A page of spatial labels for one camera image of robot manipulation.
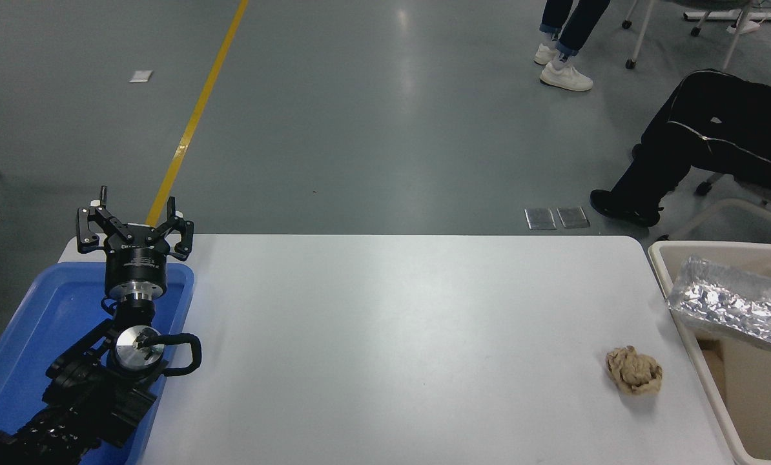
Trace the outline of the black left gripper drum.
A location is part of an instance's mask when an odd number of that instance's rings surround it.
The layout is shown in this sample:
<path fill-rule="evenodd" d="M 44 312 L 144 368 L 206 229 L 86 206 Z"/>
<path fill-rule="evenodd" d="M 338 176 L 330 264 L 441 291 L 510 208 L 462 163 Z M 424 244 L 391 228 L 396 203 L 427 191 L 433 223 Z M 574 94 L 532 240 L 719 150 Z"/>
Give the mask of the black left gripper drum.
<path fill-rule="evenodd" d="M 167 292 L 170 246 L 152 227 L 132 225 L 129 230 L 131 242 L 117 233 L 109 233 L 105 238 L 105 295 L 126 298 L 143 292 L 147 298 L 159 298 Z"/>

